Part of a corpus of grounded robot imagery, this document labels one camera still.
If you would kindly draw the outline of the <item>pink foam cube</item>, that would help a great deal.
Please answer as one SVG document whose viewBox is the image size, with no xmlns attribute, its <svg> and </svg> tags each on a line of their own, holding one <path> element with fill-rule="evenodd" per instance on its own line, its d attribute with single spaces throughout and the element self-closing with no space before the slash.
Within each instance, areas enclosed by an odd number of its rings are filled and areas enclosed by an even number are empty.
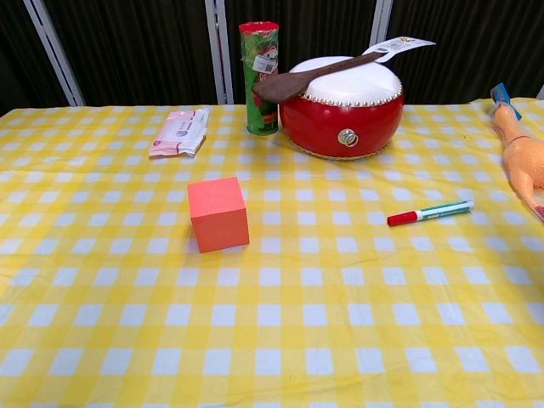
<svg viewBox="0 0 544 408">
<path fill-rule="evenodd" d="M 250 242 L 247 206 L 237 177 L 187 185 L 190 221 L 200 252 Z"/>
</svg>

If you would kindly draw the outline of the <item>red capped green marker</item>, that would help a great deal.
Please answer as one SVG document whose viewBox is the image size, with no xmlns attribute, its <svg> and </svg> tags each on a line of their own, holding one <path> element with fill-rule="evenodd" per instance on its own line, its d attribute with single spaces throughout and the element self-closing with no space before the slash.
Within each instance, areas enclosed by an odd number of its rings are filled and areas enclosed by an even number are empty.
<svg viewBox="0 0 544 408">
<path fill-rule="evenodd" d="M 387 225 L 389 227 L 394 227 L 433 218 L 443 218 L 462 213 L 469 213 L 473 209 L 473 205 L 473 201 L 459 201 L 435 207 L 422 208 L 410 212 L 403 212 L 387 217 Z"/>
</svg>

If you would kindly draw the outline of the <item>green chips can red lid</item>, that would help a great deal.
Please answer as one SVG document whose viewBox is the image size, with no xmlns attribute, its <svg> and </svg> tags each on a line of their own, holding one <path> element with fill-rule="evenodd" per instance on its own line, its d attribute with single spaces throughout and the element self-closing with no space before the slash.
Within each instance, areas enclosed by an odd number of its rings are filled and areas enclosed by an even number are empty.
<svg viewBox="0 0 544 408">
<path fill-rule="evenodd" d="M 241 61 L 246 96 L 247 130 L 268 135 L 278 130 L 277 105 L 258 97 L 254 84 L 278 73 L 279 25 L 272 21 L 252 21 L 239 25 Z"/>
</svg>

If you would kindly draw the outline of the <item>red drum white skin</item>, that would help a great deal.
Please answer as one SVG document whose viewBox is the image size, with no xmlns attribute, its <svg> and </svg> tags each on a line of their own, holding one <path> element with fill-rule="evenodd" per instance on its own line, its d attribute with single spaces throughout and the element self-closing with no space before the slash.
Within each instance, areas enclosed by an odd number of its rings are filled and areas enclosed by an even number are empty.
<svg viewBox="0 0 544 408">
<path fill-rule="evenodd" d="M 356 160 L 382 150 L 396 132 L 404 106 L 400 79 L 377 62 L 314 79 L 280 104 L 286 136 L 311 155 Z"/>
</svg>

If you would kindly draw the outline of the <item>pink wet wipes pack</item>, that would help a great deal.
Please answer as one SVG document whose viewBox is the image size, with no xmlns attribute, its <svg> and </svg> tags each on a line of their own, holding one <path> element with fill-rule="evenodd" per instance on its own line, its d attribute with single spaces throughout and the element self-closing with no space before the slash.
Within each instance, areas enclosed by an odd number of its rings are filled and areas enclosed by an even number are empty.
<svg viewBox="0 0 544 408">
<path fill-rule="evenodd" d="M 206 138 L 208 118 L 208 109 L 170 113 L 150 146 L 149 157 L 194 157 Z"/>
</svg>

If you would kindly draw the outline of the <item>dark wooden spatula with tag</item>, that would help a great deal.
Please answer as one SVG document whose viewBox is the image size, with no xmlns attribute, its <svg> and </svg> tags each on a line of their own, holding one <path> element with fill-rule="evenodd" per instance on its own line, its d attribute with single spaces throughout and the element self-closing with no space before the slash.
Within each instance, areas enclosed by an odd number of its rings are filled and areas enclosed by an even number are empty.
<svg viewBox="0 0 544 408">
<path fill-rule="evenodd" d="M 356 57 L 319 57 L 291 71 L 255 84 L 253 92 L 276 104 L 301 95 L 325 105 L 368 106 L 387 103 L 401 94 L 399 78 L 383 64 L 395 55 L 435 43 L 395 37 L 369 47 Z"/>
</svg>

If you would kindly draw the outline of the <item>yellow white checked tablecloth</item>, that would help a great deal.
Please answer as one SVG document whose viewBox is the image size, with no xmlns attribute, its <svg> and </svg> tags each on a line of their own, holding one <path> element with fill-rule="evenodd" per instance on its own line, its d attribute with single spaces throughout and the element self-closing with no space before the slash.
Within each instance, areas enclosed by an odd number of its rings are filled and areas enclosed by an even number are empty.
<svg viewBox="0 0 544 408">
<path fill-rule="evenodd" d="M 167 106 L 1 116 L 0 408 L 544 408 L 544 224 L 488 109 L 408 105 L 360 161 L 240 105 L 161 160 Z M 228 177 L 250 242 L 200 252 L 187 185 Z"/>
</svg>

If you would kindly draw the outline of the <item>orange rubber chicken toy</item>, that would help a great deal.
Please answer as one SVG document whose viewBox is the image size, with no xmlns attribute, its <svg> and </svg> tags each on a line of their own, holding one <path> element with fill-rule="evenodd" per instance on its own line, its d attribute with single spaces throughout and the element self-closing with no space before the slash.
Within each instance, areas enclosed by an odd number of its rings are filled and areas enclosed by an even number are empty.
<svg viewBox="0 0 544 408">
<path fill-rule="evenodd" d="M 535 199 L 535 189 L 544 190 L 544 140 L 530 136 L 521 126 L 521 114 L 512 105 L 503 82 L 490 96 L 490 118 L 502 138 L 502 161 L 509 184 L 522 202 L 544 223 L 544 204 Z"/>
</svg>

